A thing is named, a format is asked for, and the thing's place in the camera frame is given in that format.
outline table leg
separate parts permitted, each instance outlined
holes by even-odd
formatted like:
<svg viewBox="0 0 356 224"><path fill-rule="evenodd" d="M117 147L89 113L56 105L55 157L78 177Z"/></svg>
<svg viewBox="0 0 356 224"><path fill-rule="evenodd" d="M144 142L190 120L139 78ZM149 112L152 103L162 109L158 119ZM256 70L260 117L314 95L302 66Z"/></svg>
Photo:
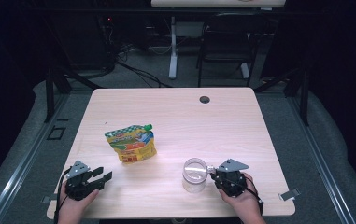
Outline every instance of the table leg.
<svg viewBox="0 0 356 224"><path fill-rule="evenodd" d="M175 79L177 77L178 54L177 54L177 34L175 17L171 20L171 63L169 64L169 78Z"/></svg>

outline dark curtain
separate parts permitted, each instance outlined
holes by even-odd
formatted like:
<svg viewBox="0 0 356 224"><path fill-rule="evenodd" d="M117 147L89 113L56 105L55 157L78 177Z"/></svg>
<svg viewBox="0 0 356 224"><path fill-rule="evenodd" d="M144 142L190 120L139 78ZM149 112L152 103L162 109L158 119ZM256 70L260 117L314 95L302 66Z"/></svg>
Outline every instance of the dark curtain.
<svg viewBox="0 0 356 224"><path fill-rule="evenodd" d="M286 10L332 14L321 20L280 20L262 77L281 76L304 64L309 88L343 134L356 171L356 0L288 0Z"/></svg>

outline gray carpet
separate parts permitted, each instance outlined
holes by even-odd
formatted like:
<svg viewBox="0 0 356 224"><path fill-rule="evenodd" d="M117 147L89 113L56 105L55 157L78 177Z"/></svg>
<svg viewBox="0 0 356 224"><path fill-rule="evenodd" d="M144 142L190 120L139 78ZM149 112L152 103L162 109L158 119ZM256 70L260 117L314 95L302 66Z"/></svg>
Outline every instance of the gray carpet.
<svg viewBox="0 0 356 224"><path fill-rule="evenodd" d="M175 80L169 79L167 75L170 52L157 54L151 50L149 52L133 50L128 52L126 63L152 73L163 83L173 87L195 87L197 83L196 50L197 48L193 46L179 48L178 77ZM260 52L251 87L262 83L258 76L261 72L266 46ZM83 76L91 74L88 71L82 73ZM106 88L149 88L139 76L119 65L116 65L115 70L110 74L92 78L91 81ZM40 201L43 196L50 196L55 189L91 96L91 91L76 80L70 80L70 83L73 91L67 97L52 124L57 128L65 128L64 135L61 140L41 142L29 173L24 178L19 191L14 195L12 203L8 205L6 213L0 218L2 223L52 223L52 220L46 217L48 205ZM156 83L150 83L150 85L157 87ZM298 188L302 195L294 201L296 205L294 215L266 217L265 219L267 223L341 223L311 157L310 145L301 129L300 120L294 115L296 111L292 109L290 99L285 98L280 90L280 86L276 86L268 93L257 94L257 98L288 186L290 189ZM44 128L43 120L46 117L44 83L35 87L35 92L35 106L0 169L0 194L21 159L32 150L36 137ZM321 103L312 94L308 112L311 132L356 220L356 176L347 163L346 148L341 134ZM126 220L124 223L127 221L140 223L139 220ZM193 223L212 223L212 221L215 220L194 220ZM229 223L228 219L217 221ZM98 220L84 220L83 223L98 223Z"/></svg>

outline robotic hand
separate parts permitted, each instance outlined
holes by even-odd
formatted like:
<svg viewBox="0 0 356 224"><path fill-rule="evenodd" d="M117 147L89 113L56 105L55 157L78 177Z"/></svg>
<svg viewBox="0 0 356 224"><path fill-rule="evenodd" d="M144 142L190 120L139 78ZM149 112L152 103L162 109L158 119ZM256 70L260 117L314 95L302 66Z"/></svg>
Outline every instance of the robotic hand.
<svg viewBox="0 0 356 224"><path fill-rule="evenodd" d="M254 191L248 188L247 178L240 172L240 170L248 168L244 163L229 159L220 165L219 168L208 168L208 171L210 177L215 181L216 188L222 189L228 196L237 197L245 190L251 193L258 200L259 209L262 214L264 202L259 198L254 185Z"/></svg>
<svg viewBox="0 0 356 224"><path fill-rule="evenodd" d="M95 189L103 189L105 187L105 183L111 179L112 172L104 175L103 178L97 179L91 183L88 182L91 177L96 177L102 173L103 167L90 171L90 167L86 164L81 161L76 161L66 176L67 196L76 201L80 201L87 197Z"/></svg>

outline black dot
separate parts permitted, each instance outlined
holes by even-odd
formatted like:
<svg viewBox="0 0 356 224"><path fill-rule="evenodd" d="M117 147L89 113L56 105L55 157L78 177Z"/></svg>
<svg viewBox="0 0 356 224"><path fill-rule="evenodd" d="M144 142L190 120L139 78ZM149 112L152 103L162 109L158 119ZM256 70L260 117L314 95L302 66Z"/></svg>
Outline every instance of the black dot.
<svg viewBox="0 0 356 224"><path fill-rule="evenodd" d="M200 97L200 102L203 103L203 104L207 104L207 103L210 102L210 99L207 96L201 96Z"/></svg>

